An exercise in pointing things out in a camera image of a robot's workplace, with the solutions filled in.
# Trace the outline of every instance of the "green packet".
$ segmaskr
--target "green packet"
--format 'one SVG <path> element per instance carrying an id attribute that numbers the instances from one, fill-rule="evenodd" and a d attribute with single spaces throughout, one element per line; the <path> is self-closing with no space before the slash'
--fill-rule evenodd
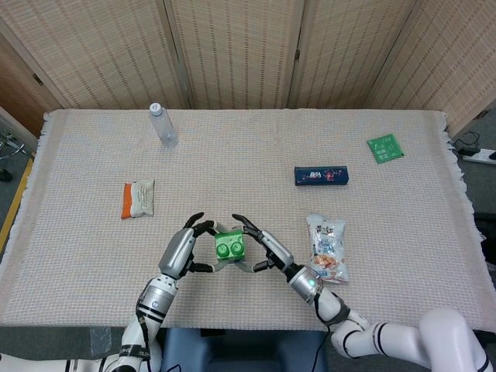
<path id="1" fill-rule="evenodd" d="M 403 150 L 401 150 L 394 134 L 369 139 L 367 144 L 374 154 L 375 161 L 377 161 L 378 164 L 404 156 Z"/>

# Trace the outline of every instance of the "white tablecloth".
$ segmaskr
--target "white tablecloth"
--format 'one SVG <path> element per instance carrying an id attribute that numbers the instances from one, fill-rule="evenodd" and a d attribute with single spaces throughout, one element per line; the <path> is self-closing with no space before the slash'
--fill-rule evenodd
<path id="1" fill-rule="evenodd" d="M 441 112 L 170 111 L 165 150 L 146 111 L 51 113 L 0 265 L 3 325 L 125 326 L 172 235 L 203 211 L 240 213 L 307 263 L 305 217 L 346 220 L 351 282 L 329 285 L 370 321 L 415 325 L 437 307 L 496 331 L 496 295 Z M 401 159 L 366 141 L 394 133 Z M 296 187 L 294 166 L 346 165 L 346 186 Z M 155 178 L 155 216 L 122 221 L 124 182 Z M 264 258 L 246 239 L 246 261 Z M 195 247 L 215 262 L 210 236 Z M 166 326 L 322 329 L 277 270 L 188 274 Z"/>

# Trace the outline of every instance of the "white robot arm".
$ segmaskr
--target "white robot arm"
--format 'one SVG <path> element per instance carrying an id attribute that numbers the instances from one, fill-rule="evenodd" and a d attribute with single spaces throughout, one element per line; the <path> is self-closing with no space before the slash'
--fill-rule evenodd
<path id="1" fill-rule="evenodd" d="M 195 263 L 193 247 L 203 233 L 215 233 L 216 223 L 193 226 L 203 213 L 193 215 L 172 237 L 159 262 L 161 275 L 148 282 L 141 293 L 131 322 L 122 335 L 119 354 L 101 360 L 31 361 L 0 354 L 0 372 L 158 372 L 162 362 L 156 341 L 158 330 L 177 294 L 177 281 L 188 271 L 213 272 L 214 267 Z"/>
<path id="2" fill-rule="evenodd" d="M 277 267 L 289 285 L 309 305 L 326 326 L 339 327 L 331 341 L 339 354 L 358 358 L 382 354 L 407 360 L 434 372 L 492 372 L 493 368 L 474 332 L 458 312 L 437 309 L 422 316 L 419 329 L 391 323 L 370 324 L 350 310 L 344 301 L 324 286 L 310 267 L 298 265 L 293 255 L 268 231 L 259 230 L 242 215 L 232 215 L 243 223 L 243 232 L 266 250 L 263 269 Z"/>

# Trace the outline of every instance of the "green cube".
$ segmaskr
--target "green cube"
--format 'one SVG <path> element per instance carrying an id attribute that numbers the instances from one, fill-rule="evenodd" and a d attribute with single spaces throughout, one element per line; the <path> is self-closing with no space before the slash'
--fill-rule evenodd
<path id="1" fill-rule="evenodd" d="M 245 258 L 243 232 L 236 230 L 215 235 L 215 251 L 217 253 L 217 260 L 219 261 L 237 261 Z"/>

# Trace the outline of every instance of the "wire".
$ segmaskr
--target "wire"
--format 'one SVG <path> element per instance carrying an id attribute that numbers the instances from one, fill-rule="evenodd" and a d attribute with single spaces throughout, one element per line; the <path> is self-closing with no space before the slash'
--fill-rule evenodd
<path id="1" fill-rule="evenodd" d="M 317 367 L 317 358 L 319 357 L 320 349 L 324 346 L 324 343 L 326 343 L 326 340 L 330 334 L 331 334 L 331 327 L 327 326 L 327 333 L 326 333 L 324 339 L 322 340 L 322 342 L 320 343 L 319 348 L 317 349 L 317 352 L 315 353 L 315 359 L 313 360 L 312 372 L 314 372 L 315 367 Z"/>
<path id="2" fill-rule="evenodd" d="M 148 327 L 146 326 L 146 321 L 145 318 L 141 315 L 140 311 L 140 300 L 143 297 L 143 294 L 145 293 L 146 288 L 148 288 L 148 285 L 150 284 L 152 280 L 150 279 L 148 281 L 148 284 L 146 285 L 145 289 L 141 292 L 139 295 L 138 301 L 136 301 L 136 306 L 134 308 L 134 313 L 136 317 L 138 318 L 139 326 L 141 327 L 141 332 L 143 334 L 143 340 L 145 341 L 145 348 L 150 352 L 150 344 L 148 340 Z M 150 365 L 150 358 L 146 360 L 146 367 L 148 369 L 148 372 L 152 372 L 152 367 Z"/>
<path id="3" fill-rule="evenodd" d="M 474 137 L 474 140 L 472 142 L 465 142 L 465 141 L 462 140 L 462 138 L 464 138 L 467 134 L 470 134 L 470 135 L 472 135 Z M 460 142 L 460 143 L 462 143 L 465 146 L 477 145 L 477 143 L 479 142 L 480 137 L 481 137 L 480 133 L 474 132 L 473 130 L 469 130 L 468 132 L 464 133 L 459 139 L 457 139 L 455 141 L 455 143 Z"/>
<path id="4" fill-rule="evenodd" d="M 176 364 L 175 366 L 169 368 L 168 370 L 166 370 L 165 372 L 171 372 L 172 370 L 175 370 L 176 368 L 179 368 L 179 372 L 182 372 L 182 369 L 181 369 L 181 365 L 178 363 Z"/>

